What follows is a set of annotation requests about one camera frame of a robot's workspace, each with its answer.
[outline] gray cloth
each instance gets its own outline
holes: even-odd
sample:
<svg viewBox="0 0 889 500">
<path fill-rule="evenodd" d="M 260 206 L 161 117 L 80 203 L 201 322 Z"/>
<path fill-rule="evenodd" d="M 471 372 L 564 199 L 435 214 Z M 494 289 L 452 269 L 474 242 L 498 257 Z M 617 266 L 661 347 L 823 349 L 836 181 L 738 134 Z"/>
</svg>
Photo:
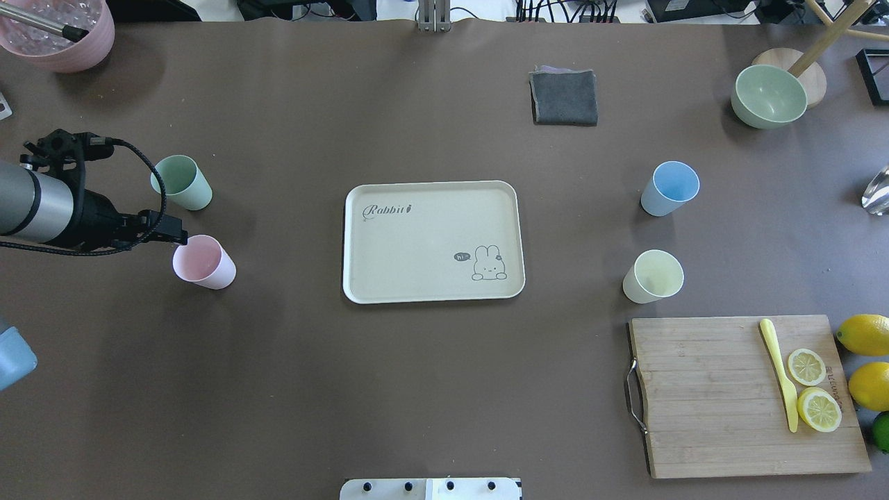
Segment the gray cloth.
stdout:
<svg viewBox="0 0 889 500">
<path fill-rule="evenodd" d="M 592 69 L 538 67 L 531 73 L 534 122 L 548 125 L 595 125 L 596 75 Z"/>
</svg>

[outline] lemon slice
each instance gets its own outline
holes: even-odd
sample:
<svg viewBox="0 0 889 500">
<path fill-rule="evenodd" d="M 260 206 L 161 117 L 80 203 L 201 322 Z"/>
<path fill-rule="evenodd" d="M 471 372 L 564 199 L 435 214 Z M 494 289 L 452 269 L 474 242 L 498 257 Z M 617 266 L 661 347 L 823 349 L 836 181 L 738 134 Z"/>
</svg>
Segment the lemon slice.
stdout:
<svg viewBox="0 0 889 500">
<path fill-rule="evenodd" d="M 828 374 L 821 356 L 808 349 L 797 349 L 787 357 L 790 376 L 803 385 L 818 385 Z"/>
<path fill-rule="evenodd" d="M 803 422 L 816 431 L 833 432 L 843 420 L 837 400 L 820 387 L 809 387 L 797 399 L 797 410 Z"/>
</svg>

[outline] green cup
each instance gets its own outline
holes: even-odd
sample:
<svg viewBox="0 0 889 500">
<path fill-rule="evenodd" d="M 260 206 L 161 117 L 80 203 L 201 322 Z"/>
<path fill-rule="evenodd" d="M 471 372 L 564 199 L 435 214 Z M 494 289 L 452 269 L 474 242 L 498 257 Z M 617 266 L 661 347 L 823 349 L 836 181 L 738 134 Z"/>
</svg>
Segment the green cup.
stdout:
<svg viewBox="0 0 889 500">
<path fill-rule="evenodd" d="M 808 98 L 796 77 L 784 69 L 755 64 L 734 81 L 734 114 L 754 128 L 784 126 L 803 116 Z"/>
<path fill-rule="evenodd" d="M 210 184 L 197 168 L 195 160 L 184 155 L 173 155 L 157 162 L 157 172 L 164 180 L 167 191 L 167 199 L 186 210 L 200 210 L 210 204 L 213 198 L 213 190 Z M 152 173 L 151 187 L 158 193 L 160 185 Z"/>
</svg>

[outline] lime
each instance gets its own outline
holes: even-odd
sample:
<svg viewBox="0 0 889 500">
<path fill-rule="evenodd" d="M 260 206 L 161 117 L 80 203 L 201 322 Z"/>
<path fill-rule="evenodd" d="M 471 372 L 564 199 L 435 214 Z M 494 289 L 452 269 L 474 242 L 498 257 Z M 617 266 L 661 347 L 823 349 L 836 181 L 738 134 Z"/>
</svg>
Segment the lime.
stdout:
<svg viewBox="0 0 889 500">
<path fill-rule="evenodd" d="M 821 356 L 808 349 L 791 352 L 787 357 L 787 368 L 790 376 L 803 385 L 818 385 L 828 374 Z"/>
<path fill-rule="evenodd" d="M 874 434 L 874 444 L 883 453 L 889 455 L 889 411 L 877 415 L 877 418 L 874 419 L 872 431 Z"/>
<path fill-rule="evenodd" d="M 809 387 L 800 392 L 797 411 L 803 422 L 819 432 L 833 432 L 843 420 L 837 400 L 820 387 Z"/>
<path fill-rule="evenodd" d="M 889 363 L 862 365 L 849 377 L 849 393 L 855 401 L 874 411 L 889 411 Z"/>
<path fill-rule="evenodd" d="M 889 354 L 889 318 L 878 314 L 856 314 L 837 330 L 837 340 L 862 356 Z"/>
</svg>

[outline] blue cup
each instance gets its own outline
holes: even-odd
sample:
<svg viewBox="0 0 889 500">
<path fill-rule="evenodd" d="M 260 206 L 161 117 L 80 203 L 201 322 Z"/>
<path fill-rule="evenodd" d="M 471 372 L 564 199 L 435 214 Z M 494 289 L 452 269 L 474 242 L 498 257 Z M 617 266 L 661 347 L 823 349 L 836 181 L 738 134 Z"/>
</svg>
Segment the blue cup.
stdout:
<svg viewBox="0 0 889 500">
<path fill-rule="evenodd" d="M 697 196 L 700 188 L 698 174 L 690 166 L 681 161 L 664 162 L 654 169 L 645 186 L 642 207 L 647 213 L 661 217 Z"/>
<path fill-rule="evenodd" d="M 36 367 L 37 356 L 21 338 L 19 330 L 6 328 L 0 334 L 0 391 L 18 382 Z"/>
</svg>

